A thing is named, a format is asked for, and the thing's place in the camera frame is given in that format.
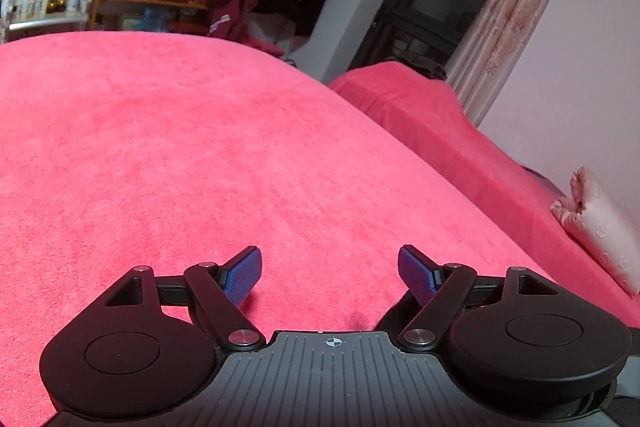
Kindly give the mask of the pink far bed cover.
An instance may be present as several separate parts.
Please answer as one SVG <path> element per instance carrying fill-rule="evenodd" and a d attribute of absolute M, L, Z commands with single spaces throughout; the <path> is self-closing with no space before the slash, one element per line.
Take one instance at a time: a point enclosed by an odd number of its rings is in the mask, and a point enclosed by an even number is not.
<path fill-rule="evenodd" d="M 638 326 L 638 297 L 628 295 L 552 216 L 558 192 L 480 133 L 446 82 L 384 62 L 346 72 L 330 87 L 438 171 L 552 280 Z"/>

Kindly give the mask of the pink patterned curtain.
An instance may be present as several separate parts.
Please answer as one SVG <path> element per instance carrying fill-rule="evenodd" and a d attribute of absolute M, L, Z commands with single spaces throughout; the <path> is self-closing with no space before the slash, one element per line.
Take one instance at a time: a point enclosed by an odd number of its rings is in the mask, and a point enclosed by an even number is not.
<path fill-rule="evenodd" d="M 550 0 L 487 0 L 446 65 L 466 118 L 477 126 L 506 84 Z"/>

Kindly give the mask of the table with cosmetic bottles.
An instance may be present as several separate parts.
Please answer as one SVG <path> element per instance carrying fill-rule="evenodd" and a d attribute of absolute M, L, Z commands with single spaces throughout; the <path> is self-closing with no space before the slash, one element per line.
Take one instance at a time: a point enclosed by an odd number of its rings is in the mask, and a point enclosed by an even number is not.
<path fill-rule="evenodd" d="M 1 43 L 85 30 L 89 0 L 1 0 Z"/>

